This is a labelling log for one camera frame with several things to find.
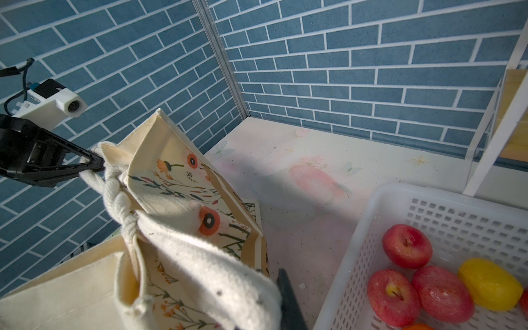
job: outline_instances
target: apple stem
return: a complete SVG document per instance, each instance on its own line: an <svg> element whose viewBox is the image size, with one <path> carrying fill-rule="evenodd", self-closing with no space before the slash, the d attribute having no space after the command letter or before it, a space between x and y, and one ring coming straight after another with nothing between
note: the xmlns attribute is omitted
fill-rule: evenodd
<svg viewBox="0 0 528 330"><path fill-rule="evenodd" d="M394 293L395 296L397 296L401 301L404 301L403 297L399 294L397 294L396 292L394 291L391 291L392 293Z"/></svg>

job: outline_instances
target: orange flower print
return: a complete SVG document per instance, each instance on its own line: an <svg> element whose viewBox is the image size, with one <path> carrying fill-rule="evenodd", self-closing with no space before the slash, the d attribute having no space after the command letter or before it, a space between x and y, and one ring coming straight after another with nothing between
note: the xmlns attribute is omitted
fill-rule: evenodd
<svg viewBox="0 0 528 330"><path fill-rule="evenodd" d="M203 206L200 210L200 225L199 231L205 236L214 235L220 227L220 217L215 210L211 210L206 206Z"/></svg>
<svg viewBox="0 0 528 330"><path fill-rule="evenodd" d="M189 164L191 168L198 168L198 158L194 154L189 154L187 156L187 164Z"/></svg>

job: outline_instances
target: black cable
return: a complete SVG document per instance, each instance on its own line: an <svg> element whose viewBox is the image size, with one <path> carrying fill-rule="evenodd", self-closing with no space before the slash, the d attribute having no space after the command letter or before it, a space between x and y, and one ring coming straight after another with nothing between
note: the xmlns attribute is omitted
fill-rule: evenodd
<svg viewBox="0 0 528 330"><path fill-rule="evenodd" d="M26 76L27 76L27 70L30 68L31 65L33 65L33 62L35 62L35 60L33 58L28 58L26 60L26 65L24 65L23 67L21 67L18 71L19 72L23 72L22 74L22 91L18 92L17 94L11 96L10 98L8 98L5 102L4 102L4 110L5 110L5 113L8 114L9 116L12 116L13 114L9 111L9 109L7 108L7 105L9 102L13 101L14 99L16 99L17 97L21 96L21 95L24 95L24 101L27 101L27 90L29 89L28 86L26 86Z"/></svg>

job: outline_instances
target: blue tile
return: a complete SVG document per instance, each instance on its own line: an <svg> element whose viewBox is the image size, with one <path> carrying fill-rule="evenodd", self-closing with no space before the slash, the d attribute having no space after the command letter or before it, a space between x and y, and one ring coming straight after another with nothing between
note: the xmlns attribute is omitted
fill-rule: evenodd
<svg viewBox="0 0 528 330"><path fill-rule="evenodd" d="M504 66L380 69L378 84L495 87Z"/></svg>
<svg viewBox="0 0 528 330"><path fill-rule="evenodd" d="M304 33L348 25L348 6L303 16Z"/></svg>
<svg viewBox="0 0 528 330"><path fill-rule="evenodd" d="M301 108L327 110L327 111L330 110L330 105L329 105L328 100L297 98L297 101L299 102L299 106Z"/></svg>
<svg viewBox="0 0 528 330"><path fill-rule="evenodd" d="M218 95L217 97L209 101L209 103L207 103L205 106L203 106L202 109L200 109L200 113L202 114L202 116L205 117L208 114L215 111L223 103L224 103L224 98L221 95Z"/></svg>
<svg viewBox="0 0 528 330"><path fill-rule="evenodd" d="M459 40L416 45L413 64L468 62L476 40Z"/></svg>
<svg viewBox="0 0 528 330"><path fill-rule="evenodd" d="M207 36L205 35L205 32L202 31L198 33L197 35L194 35L186 40L183 41L183 45L187 52L190 52L198 47L201 47L202 45L208 43L209 40L207 39Z"/></svg>
<svg viewBox="0 0 528 330"><path fill-rule="evenodd" d="M61 85L66 86L66 88L76 91L77 89L93 82L93 79L84 68L81 68L57 78L56 81Z"/></svg>
<svg viewBox="0 0 528 330"><path fill-rule="evenodd" d="M95 85L88 87L82 92L79 92L79 96L90 105L97 101L100 101L102 98L112 94L116 90L126 86L125 81L121 78L120 75L114 74L110 78L106 78Z"/></svg>
<svg viewBox="0 0 528 330"><path fill-rule="evenodd" d="M333 99L348 99L348 87L345 86L312 86L312 95Z"/></svg>
<svg viewBox="0 0 528 330"><path fill-rule="evenodd" d="M348 48L378 43L378 26L359 27L326 34L328 49Z"/></svg>
<svg viewBox="0 0 528 330"><path fill-rule="evenodd" d="M98 231L94 236L92 236L88 241L92 244L99 244L106 240L110 235L112 235L119 228L119 223L115 221L110 221L106 226Z"/></svg>
<svg viewBox="0 0 528 330"><path fill-rule="evenodd" d="M58 73L71 69L102 54L103 52L101 48L97 46L97 43L94 40L88 40L50 55L44 58L44 62L46 62L53 71Z"/></svg>
<svg viewBox="0 0 528 330"><path fill-rule="evenodd" d="M243 84L244 86L244 91L246 92L249 92L249 93L264 93L264 91L262 90L262 85L260 84L248 84L248 83L245 83Z"/></svg>
<svg viewBox="0 0 528 330"><path fill-rule="evenodd" d="M193 66L197 65L201 61L205 60L205 56L201 49L198 49L197 51L187 55L186 57L182 58L181 60L174 63L176 68L178 69L178 72L184 72L188 69L192 68Z"/></svg>
<svg viewBox="0 0 528 330"><path fill-rule="evenodd" d="M174 61L183 54L185 54L185 51L183 50L182 45L178 43L149 58L142 60L137 64L132 65L126 70L123 70L123 75L128 80L128 82L134 82L138 79L144 78L152 71L166 65L167 63Z"/></svg>
<svg viewBox="0 0 528 330"><path fill-rule="evenodd" d="M470 4L474 2L481 2L486 0L425 0L423 3L423 11L434 11L437 9L447 8L447 7L455 7L465 4Z"/></svg>
<svg viewBox="0 0 528 330"><path fill-rule="evenodd" d="M269 112L268 106L264 104L249 103L249 106L251 107L251 110L254 111Z"/></svg>
<svg viewBox="0 0 528 330"><path fill-rule="evenodd" d="M218 33L224 34L233 31L231 28L231 24L229 23L229 20L216 22L216 29L218 30Z"/></svg>
<svg viewBox="0 0 528 330"><path fill-rule="evenodd" d="M167 104L171 109L176 110L190 99L191 95L189 94L189 92L183 90L180 93L176 94L175 97L167 101Z"/></svg>
<svg viewBox="0 0 528 330"><path fill-rule="evenodd" d="M237 0L227 0L217 6L214 6L216 18L221 20L224 17L238 13Z"/></svg>
<svg viewBox="0 0 528 330"><path fill-rule="evenodd" d="M270 39L282 38L285 36L301 34L300 19L282 21L268 25L268 34Z"/></svg>
<svg viewBox="0 0 528 330"><path fill-rule="evenodd" d="M191 19L191 24L193 24L193 28L195 31L199 31L203 29L202 22L200 22L199 17L195 17Z"/></svg>
<svg viewBox="0 0 528 330"><path fill-rule="evenodd" d="M394 133L396 124L395 121L352 116L350 126Z"/></svg>
<svg viewBox="0 0 528 330"><path fill-rule="evenodd" d="M296 125L301 126L299 119L289 118L289 117L281 117L281 116L275 116L270 114L262 114L262 118L266 120L272 120L276 122L282 122L284 124L290 124L290 125Z"/></svg>
<svg viewBox="0 0 528 330"><path fill-rule="evenodd" d="M289 71L250 72L249 78L251 82L293 82Z"/></svg>
<svg viewBox="0 0 528 330"><path fill-rule="evenodd" d="M266 32L266 27L258 27L256 29L247 30L249 42L259 42L268 39L268 33Z"/></svg>
<svg viewBox="0 0 528 330"><path fill-rule="evenodd" d="M252 57L286 54L286 43L284 41L276 41L253 46L241 47L240 53L245 59Z"/></svg>
<svg viewBox="0 0 528 330"><path fill-rule="evenodd" d="M226 35L224 38L228 47L245 45L249 43L245 31Z"/></svg>
<svg viewBox="0 0 528 330"><path fill-rule="evenodd" d="M315 112L315 120L317 121L325 121L325 122L331 122L333 124L348 126L348 119L349 119L349 116L346 116L346 115L331 114L329 112L320 112L320 111Z"/></svg>
<svg viewBox="0 0 528 330"><path fill-rule="evenodd" d="M2 250L2 259L0 259L0 267L4 267L21 253L24 253L32 245L43 239L49 231L39 227L35 227L22 237L14 241L11 245Z"/></svg>
<svg viewBox="0 0 528 330"><path fill-rule="evenodd" d="M24 32L75 15L66 0L46 0L19 7L2 15L18 32Z"/></svg>
<svg viewBox="0 0 528 330"><path fill-rule="evenodd" d="M66 258L70 253L72 253L77 246L70 242L65 242L59 246L55 251L51 252L46 258L39 261L35 266L30 270L23 273L22 276L25 278L33 279L38 275L46 272L61 260Z"/></svg>
<svg viewBox="0 0 528 330"><path fill-rule="evenodd" d="M297 83L328 83L326 71L294 71Z"/></svg>
<svg viewBox="0 0 528 330"><path fill-rule="evenodd" d="M231 25L233 26L233 30L236 31L246 29L257 24L278 20L279 18L279 7L276 3L273 3L266 7L235 16L231 18L230 21Z"/></svg>
<svg viewBox="0 0 528 330"><path fill-rule="evenodd" d="M296 107L297 101L294 97L286 96L275 96L275 95L257 95L257 101L259 103L267 103L279 106L290 106Z"/></svg>
<svg viewBox="0 0 528 330"><path fill-rule="evenodd" d="M0 60L7 66L15 65L60 46L64 46L64 43L59 36L52 29L46 29L0 45Z"/></svg>
<svg viewBox="0 0 528 330"><path fill-rule="evenodd" d="M183 23L171 27L170 29L166 29L165 31L159 32L158 35L162 43L167 46L180 39L187 37L192 33L193 27L191 26L191 22L185 21Z"/></svg>
<svg viewBox="0 0 528 330"><path fill-rule="evenodd" d="M214 83L216 83L216 80L213 74L211 73L208 76L203 77L193 85L189 86L189 92L191 92L192 96L196 96L202 91L206 90L211 85L213 85Z"/></svg>
<svg viewBox="0 0 528 330"><path fill-rule="evenodd" d="M171 115L171 119L174 121L174 122L180 122L181 120L183 120L185 117L187 117L188 115L192 114L193 112L195 112L196 110L198 110L199 108L201 108L204 104L206 104L207 102L209 101L209 99L207 98L207 95L205 93L203 94L200 94L199 96L197 96L194 100L190 101L189 103L187 103L186 105L182 106L179 110L177 110L175 113L173 113Z"/></svg>
<svg viewBox="0 0 528 330"><path fill-rule="evenodd" d="M286 108L285 107L277 107L277 106L269 106L269 112L271 112L272 114L285 116L286 115Z"/></svg>
<svg viewBox="0 0 528 330"><path fill-rule="evenodd" d="M196 73L194 71L189 71L188 73L176 78L175 80L161 87L154 93L145 97L143 99L143 102L149 109L152 109L157 104L160 104L161 102L165 101L166 99L174 95L175 91L184 89L185 87L187 87L188 85L190 85L193 81L197 79L198 77L196 76Z"/></svg>
<svg viewBox="0 0 528 330"><path fill-rule="evenodd" d="M281 87L282 87L282 94L284 95L310 96L310 86L281 85Z"/></svg>
<svg viewBox="0 0 528 330"><path fill-rule="evenodd" d="M332 131L334 133L341 134L341 135L349 135L349 136L360 137L364 139L370 138L370 132L367 130L334 126L332 127Z"/></svg>
<svg viewBox="0 0 528 330"><path fill-rule="evenodd" d="M475 132L449 128L444 137L444 142L450 142L450 143L456 143L456 144L469 146L469 144L471 143L471 140L473 140L474 135L475 135ZM485 138L481 139L480 143L478 144L478 147L484 148L485 142L486 142Z"/></svg>
<svg viewBox="0 0 528 330"><path fill-rule="evenodd" d="M321 1L319 0L283 0L280 2L280 10L283 17L311 11L317 8L321 8Z"/></svg>
<svg viewBox="0 0 528 330"><path fill-rule="evenodd" d="M303 122L303 127L324 130L327 132L332 131L331 125L328 125L328 124L322 124L320 122L314 122L314 121L309 121L309 120L302 120L302 122Z"/></svg>
<svg viewBox="0 0 528 330"><path fill-rule="evenodd" d="M489 90L464 90L458 100L457 108L486 109L493 95Z"/></svg>
<svg viewBox="0 0 528 330"><path fill-rule="evenodd" d="M405 94L405 103L451 107L457 91L453 89L412 89Z"/></svg>
<svg viewBox="0 0 528 330"><path fill-rule="evenodd" d="M331 101L333 112L343 112L345 114L370 116L372 114L372 104L347 102L347 101Z"/></svg>
<svg viewBox="0 0 528 330"><path fill-rule="evenodd" d="M164 12L160 12L103 34L97 37L97 40L107 51L111 51L169 24L167 15Z"/></svg>
<svg viewBox="0 0 528 330"><path fill-rule="evenodd" d="M97 62L87 65L87 68L97 79L100 79L126 65L134 63L135 61L136 58L130 49L125 48L112 55L103 57Z"/></svg>
<svg viewBox="0 0 528 330"><path fill-rule="evenodd" d="M72 236L71 240L74 242L77 242L79 244L83 244L88 240L90 236L95 234L101 227L103 227L106 224L105 221L103 221L100 218L93 219L90 223L88 223L84 228L82 228L78 233Z"/></svg>
<svg viewBox="0 0 528 330"><path fill-rule="evenodd" d="M527 16L526 2L516 2L385 23L381 42L521 30Z"/></svg>
<svg viewBox="0 0 528 330"><path fill-rule="evenodd" d="M351 99L400 103L402 88L352 87Z"/></svg>
<svg viewBox="0 0 528 330"><path fill-rule="evenodd" d="M280 86L275 84L263 84L264 93L266 94L281 94Z"/></svg>
<svg viewBox="0 0 528 330"><path fill-rule="evenodd" d="M310 68L348 67L348 52L309 54L308 65Z"/></svg>
<svg viewBox="0 0 528 330"><path fill-rule="evenodd" d="M290 54L323 50L324 48L325 41L322 34L288 40L288 51Z"/></svg>
<svg viewBox="0 0 528 330"><path fill-rule="evenodd" d="M154 86L147 78L136 82L119 94L114 95L113 99L118 106L124 107L134 100L140 99L146 93L154 90Z"/></svg>
<svg viewBox="0 0 528 330"><path fill-rule="evenodd" d="M114 0L70 0L73 6L79 13L94 9L100 6L108 5L114 2Z"/></svg>
<svg viewBox="0 0 528 330"><path fill-rule="evenodd" d="M381 141L400 146L408 146L416 149L429 150L435 153L448 154L454 156L465 156L466 148L453 147L445 144L415 140L411 138L387 135L382 133L372 133L372 140Z"/></svg>
<svg viewBox="0 0 528 330"><path fill-rule="evenodd" d="M352 66L407 64L410 50L411 46L353 50L351 53Z"/></svg>
<svg viewBox="0 0 528 330"><path fill-rule="evenodd" d="M108 8L108 11L117 24L128 22L144 14L143 9L136 0L110 7Z"/></svg>
<svg viewBox="0 0 528 330"><path fill-rule="evenodd" d="M343 84L374 84L374 69L367 70L330 70L330 83Z"/></svg>
<svg viewBox="0 0 528 330"><path fill-rule="evenodd" d="M398 130L398 134L421 137L421 138L430 139L430 140L440 140L440 136L442 136L443 131L444 129L441 127L417 125L417 124L410 124L408 122L401 122L400 129Z"/></svg>
<svg viewBox="0 0 528 330"><path fill-rule="evenodd" d="M285 56L275 58L277 69L305 69L306 58L304 55Z"/></svg>
<svg viewBox="0 0 528 330"><path fill-rule="evenodd" d="M198 65L196 67L196 71L200 77L203 77L204 75L208 74L209 72L213 71L214 69L218 68L218 61L216 58L208 59L207 61L203 62L202 64ZM217 80L222 79L222 71L214 73Z"/></svg>
<svg viewBox="0 0 528 330"><path fill-rule="evenodd" d="M86 38L111 27L114 27L114 23L105 11L98 11L56 26L68 42Z"/></svg>
<svg viewBox="0 0 528 330"><path fill-rule="evenodd" d="M370 0L352 4L352 24L416 14L419 0Z"/></svg>
<svg viewBox="0 0 528 330"><path fill-rule="evenodd" d="M0 287L4 287L11 280L15 279L20 273L29 268L32 264L38 261L38 257L26 253L18 260L12 263L9 267L0 272Z"/></svg>
<svg viewBox="0 0 528 330"><path fill-rule="evenodd" d="M478 49L476 62L507 61L512 55L515 44L519 39L516 35L484 38Z"/></svg>
<svg viewBox="0 0 528 330"><path fill-rule="evenodd" d="M257 67L255 66L254 60L249 61L236 61L233 62L237 71L255 71Z"/></svg>
<svg viewBox="0 0 528 330"><path fill-rule="evenodd" d="M186 120L184 120L182 122L182 127L185 129L185 130L188 130L190 129L191 127L193 127L194 125L198 124L200 121L202 121L202 116L200 115L200 113L197 111L195 112L194 114L190 115Z"/></svg>
<svg viewBox="0 0 528 330"><path fill-rule="evenodd" d="M482 118L478 112L427 109L418 107L399 107L376 105L374 115L377 117L412 120L430 124L448 125L466 128L477 128Z"/></svg>
<svg viewBox="0 0 528 330"><path fill-rule="evenodd" d="M154 81L154 84L156 86L163 85L164 83L168 82L170 79L174 78L178 75L178 72L176 72L176 69L174 66L169 65L158 72L152 74L150 77L152 78L152 81Z"/></svg>
<svg viewBox="0 0 528 330"><path fill-rule="evenodd" d="M72 142L81 146L84 149L89 149L93 147L96 143L101 142L107 136L108 132L106 132L106 130L100 125L97 125L96 127L92 128L83 135L73 139Z"/></svg>
<svg viewBox="0 0 528 330"><path fill-rule="evenodd" d="M215 85L213 85L213 87L208 89L207 90L207 94L209 95L209 97L213 98L216 95L218 95L221 92L223 92L227 87L228 87L228 85L226 84L225 80L222 79L219 82L217 82Z"/></svg>
<svg viewBox="0 0 528 330"><path fill-rule="evenodd" d="M221 139L223 139L225 136L225 132L221 130L218 132L215 136L213 136L207 143L205 143L203 146L199 148L200 152L202 154L205 154L209 151L212 147L214 147Z"/></svg>
<svg viewBox="0 0 528 330"><path fill-rule="evenodd" d="M187 1L181 5L167 9L167 13L172 19L173 23L176 23L192 15L196 15L196 9L194 9L192 1Z"/></svg>
<svg viewBox="0 0 528 330"><path fill-rule="evenodd" d="M154 35L145 40L142 40L136 44L130 46L138 58L144 58L145 56L154 53L158 49L162 48L159 43L159 39Z"/></svg>
<svg viewBox="0 0 528 330"><path fill-rule="evenodd" d="M294 109L294 108L286 108L286 111L288 112L288 115L290 117L297 117L297 118L303 118L303 119L314 119L314 112L310 110L302 110L302 109Z"/></svg>
<svg viewBox="0 0 528 330"><path fill-rule="evenodd" d="M75 120L68 121L68 126L70 126L74 131L81 132L93 124L97 123L101 119L110 116L118 109L110 100L105 100L100 104L86 110L85 113Z"/></svg>

